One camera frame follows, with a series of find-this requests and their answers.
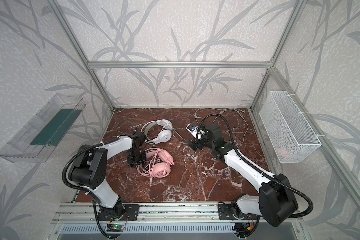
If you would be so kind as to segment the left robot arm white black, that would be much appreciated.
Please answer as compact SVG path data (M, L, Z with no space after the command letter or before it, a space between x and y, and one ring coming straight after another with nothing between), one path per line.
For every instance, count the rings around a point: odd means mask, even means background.
M126 152L127 164L131 168L144 164L147 156L140 147L146 139L146 134L135 130L133 134L121 135L106 144L101 142L93 146L82 145L64 166L63 183L69 188L89 194L103 210L116 216L121 215L124 212L122 200L106 181L108 160Z

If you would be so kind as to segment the pink headphones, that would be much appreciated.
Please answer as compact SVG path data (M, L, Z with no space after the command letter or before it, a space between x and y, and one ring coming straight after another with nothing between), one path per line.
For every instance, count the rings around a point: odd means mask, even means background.
M174 159L171 154L164 149L149 148L145 150L147 163L137 166L137 171L144 177L164 178L171 173L171 166Z

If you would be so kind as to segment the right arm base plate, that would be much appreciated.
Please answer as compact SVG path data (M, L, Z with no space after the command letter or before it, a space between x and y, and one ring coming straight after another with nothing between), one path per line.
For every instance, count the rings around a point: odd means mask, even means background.
M217 208L219 220L257 220L256 215L242 213L236 204L218 202Z

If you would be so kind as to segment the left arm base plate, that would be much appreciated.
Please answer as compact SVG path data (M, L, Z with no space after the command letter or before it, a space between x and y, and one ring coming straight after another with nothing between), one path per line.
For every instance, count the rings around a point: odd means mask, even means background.
M115 206L114 208L99 208L98 219L100 221L110 221L112 219L122 221L136 221L139 214L140 205L137 204L123 204Z

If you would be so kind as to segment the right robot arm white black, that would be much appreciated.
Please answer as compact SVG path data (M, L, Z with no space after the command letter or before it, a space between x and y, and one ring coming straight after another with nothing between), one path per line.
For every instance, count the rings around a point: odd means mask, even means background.
M216 159L238 172L258 192L257 196L243 195L234 201L240 213L260 216L277 227L286 219L302 218L313 211L313 201L291 187L285 175L259 167L238 150L234 141L224 140L217 124L188 124L186 129L194 137L189 143L194 151L209 148Z

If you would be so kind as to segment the white headphones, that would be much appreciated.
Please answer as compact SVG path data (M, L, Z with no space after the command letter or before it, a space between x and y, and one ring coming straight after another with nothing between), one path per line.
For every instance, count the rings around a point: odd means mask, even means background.
M148 133L150 129L156 125L161 126L162 129L154 139L150 139L148 137ZM142 132L146 135L147 137L146 142L148 144L160 144L160 143L168 142L172 137L172 130L173 130L173 124L169 120L165 120L165 119L150 121L145 125L143 125L142 127Z

